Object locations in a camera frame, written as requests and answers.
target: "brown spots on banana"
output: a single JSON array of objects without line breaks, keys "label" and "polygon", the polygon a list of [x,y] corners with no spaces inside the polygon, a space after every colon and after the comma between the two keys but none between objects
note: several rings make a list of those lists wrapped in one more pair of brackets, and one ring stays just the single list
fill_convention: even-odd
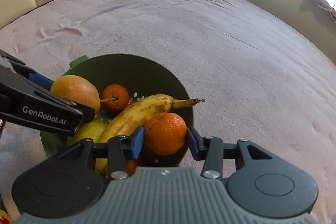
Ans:
[{"label": "brown spots on banana", "polygon": [[123,130],[124,127],[127,127],[129,124],[133,124],[133,122],[134,122],[134,118],[133,118],[133,117],[130,117],[127,121],[125,121],[125,122],[123,123],[123,125],[120,127],[120,129],[119,129],[118,131],[119,131],[119,132],[124,131],[124,130]]},{"label": "brown spots on banana", "polygon": [[142,108],[142,109],[139,110],[138,113],[142,113],[142,112],[147,112],[147,109],[146,108]]},{"label": "brown spots on banana", "polygon": [[102,177],[107,174],[107,159],[96,159],[95,172]]},{"label": "brown spots on banana", "polygon": [[146,124],[146,122],[148,121],[148,119],[146,117],[142,118],[140,121],[139,121],[139,124],[141,126],[144,126]]},{"label": "brown spots on banana", "polygon": [[156,105],[154,107],[154,110],[155,110],[155,114],[159,114],[159,113],[165,112],[166,108],[164,104],[160,104],[160,105]]}]

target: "metal bolt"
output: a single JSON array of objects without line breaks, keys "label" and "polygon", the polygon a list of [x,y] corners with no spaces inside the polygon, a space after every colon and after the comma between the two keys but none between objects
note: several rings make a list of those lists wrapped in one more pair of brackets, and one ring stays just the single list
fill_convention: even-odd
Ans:
[{"label": "metal bolt", "polygon": [[112,172],[111,177],[113,179],[122,180],[122,179],[126,179],[128,177],[128,175],[124,171],[114,171],[114,172]]},{"label": "metal bolt", "polygon": [[207,179],[218,179],[220,177],[220,174],[214,170],[207,170],[203,173],[203,177]]}]

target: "banana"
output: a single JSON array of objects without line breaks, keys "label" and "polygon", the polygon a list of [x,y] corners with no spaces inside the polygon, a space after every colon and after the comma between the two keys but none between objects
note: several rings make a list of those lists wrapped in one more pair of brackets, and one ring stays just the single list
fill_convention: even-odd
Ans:
[{"label": "banana", "polygon": [[[99,142],[105,143],[117,135],[130,136],[138,126],[144,126],[154,115],[171,109],[189,107],[204,102],[204,99],[176,100],[169,95],[157,94],[146,97],[125,109],[115,117],[100,135]],[[107,159],[96,159],[95,171],[106,174]]]}]

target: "grapefruit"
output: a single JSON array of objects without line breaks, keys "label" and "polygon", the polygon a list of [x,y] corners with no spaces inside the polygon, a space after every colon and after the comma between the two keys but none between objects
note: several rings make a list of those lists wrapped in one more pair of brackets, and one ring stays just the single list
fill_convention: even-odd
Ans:
[{"label": "grapefruit", "polygon": [[56,79],[51,85],[50,92],[69,100],[100,109],[99,92],[93,84],[77,75],[64,75]]}]

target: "fruit bowl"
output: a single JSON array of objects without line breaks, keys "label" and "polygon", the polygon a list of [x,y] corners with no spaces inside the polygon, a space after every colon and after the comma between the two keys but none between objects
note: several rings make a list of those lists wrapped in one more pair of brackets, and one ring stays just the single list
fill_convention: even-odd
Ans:
[{"label": "fruit bowl", "polygon": [[[167,94],[176,99],[189,99],[189,95],[177,77],[162,65],[147,58],[130,54],[108,54],[94,58],[82,56],[70,63],[64,75],[78,75],[89,80],[101,95],[111,84],[124,86],[132,100],[140,100],[153,94]],[[192,107],[176,109],[187,126],[194,122]],[[113,119],[117,114],[100,111],[98,118]],[[66,147],[66,136],[41,131],[41,141],[48,157]],[[186,143],[176,153],[160,156],[144,149],[145,166],[174,167],[179,165],[188,147]]]}]

